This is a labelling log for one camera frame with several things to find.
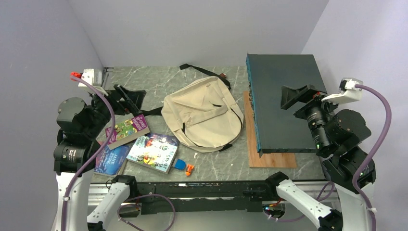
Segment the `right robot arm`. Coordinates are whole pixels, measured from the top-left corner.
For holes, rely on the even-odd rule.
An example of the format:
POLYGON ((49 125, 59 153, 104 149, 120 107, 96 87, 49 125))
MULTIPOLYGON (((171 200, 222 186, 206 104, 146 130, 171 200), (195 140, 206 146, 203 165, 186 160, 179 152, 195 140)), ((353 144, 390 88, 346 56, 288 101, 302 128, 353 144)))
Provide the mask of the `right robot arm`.
POLYGON ((311 131, 317 155, 324 158, 330 183, 336 188, 341 209, 321 204, 300 190, 282 172, 266 179, 265 193, 293 204, 319 231, 373 231, 375 209, 370 202, 376 179, 375 164, 359 144, 371 135, 362 115, 356 111, 334 110, 340 104, 359 101, 362 85, 354 80, 341 83, 340 92, 328 95, 313 85, 281 88, 280 107, 286 110, 297 102, 304 106, 294 116, 304 119, 311 131))

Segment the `purple green paperback book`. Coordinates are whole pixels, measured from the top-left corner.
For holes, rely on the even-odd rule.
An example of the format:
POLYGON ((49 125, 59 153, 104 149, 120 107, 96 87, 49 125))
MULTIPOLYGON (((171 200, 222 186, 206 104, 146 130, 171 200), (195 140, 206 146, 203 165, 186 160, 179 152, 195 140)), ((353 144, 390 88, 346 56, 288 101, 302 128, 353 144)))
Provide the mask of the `purple green paperback book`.
POLYGON ((105 135, 108 138, 107 146, 111 150, 128 144, 150 132, 144 115, 138 115, 116 124, 111 137, 109 137, 111 130, 111 128, 105 129, 105 135))

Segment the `beige canvas backpack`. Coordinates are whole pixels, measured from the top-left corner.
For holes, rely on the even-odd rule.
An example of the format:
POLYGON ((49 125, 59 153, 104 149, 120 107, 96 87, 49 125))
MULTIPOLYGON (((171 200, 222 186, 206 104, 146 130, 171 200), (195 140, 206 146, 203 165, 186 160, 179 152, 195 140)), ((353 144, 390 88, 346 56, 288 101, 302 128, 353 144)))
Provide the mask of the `beige canvas backpack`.
POLYGON ((230 91, 224 74, 201 67, 206 75, 167 95, 163 106, 144 116, 162 116, 181 144, 201 153, 224 151, 233 146, 243 129, 244 114, 230 91))

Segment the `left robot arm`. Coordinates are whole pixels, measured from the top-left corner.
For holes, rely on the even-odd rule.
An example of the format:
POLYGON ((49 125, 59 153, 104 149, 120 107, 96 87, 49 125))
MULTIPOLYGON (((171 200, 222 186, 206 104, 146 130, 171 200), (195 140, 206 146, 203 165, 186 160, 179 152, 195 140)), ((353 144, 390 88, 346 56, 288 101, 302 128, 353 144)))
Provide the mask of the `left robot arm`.
POLYGON ((90 103, 72 97, 59 105, 59 131, 53 152, 59 196, 54 231, 104 231, 121 204, 137 198, 135 177, 119 175, 99 205, 88 212, 96 156, 107 148, 106 142, 97 142, 97 136, 105 127, 114 125, 116 115, 139 115, 145 95, 144 90, 131 91, 115 85, 106 93, 97 91, 90 103))

